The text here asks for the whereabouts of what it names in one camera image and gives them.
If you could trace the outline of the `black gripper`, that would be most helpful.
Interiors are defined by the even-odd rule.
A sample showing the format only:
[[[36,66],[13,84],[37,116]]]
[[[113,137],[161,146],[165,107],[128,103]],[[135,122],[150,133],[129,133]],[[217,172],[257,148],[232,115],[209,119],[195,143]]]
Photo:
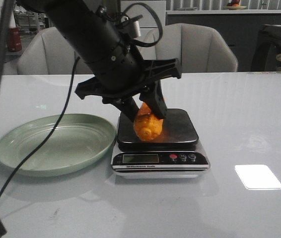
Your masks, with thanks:
[[[112,104],[134,122],[139,108],[132,96],[140,93],[140,100],[158,119],[166,118],[160,80],[181,77],[177,59],[144,60],[136,47],[120,43],[113,48],[107,44],[75,43],[74,48],[94,74],[77,85],[75,92],[81,99],[100,96],[103,103]]]

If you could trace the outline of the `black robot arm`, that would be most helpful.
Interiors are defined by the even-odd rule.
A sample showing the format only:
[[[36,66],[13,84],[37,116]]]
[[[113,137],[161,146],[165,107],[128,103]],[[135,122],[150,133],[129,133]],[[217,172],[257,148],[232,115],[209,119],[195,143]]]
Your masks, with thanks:
[[[139,95],[157,118],[166,117],[160,81],[181,77],[177,59],[145,60],[138,42],[116,26],[96,1],[21,0],[19,4],[46,14],[94,74],[77,85],[75,92],[81,99],[101,96],[103,103],[134,120],[138,107],[133,96]]]

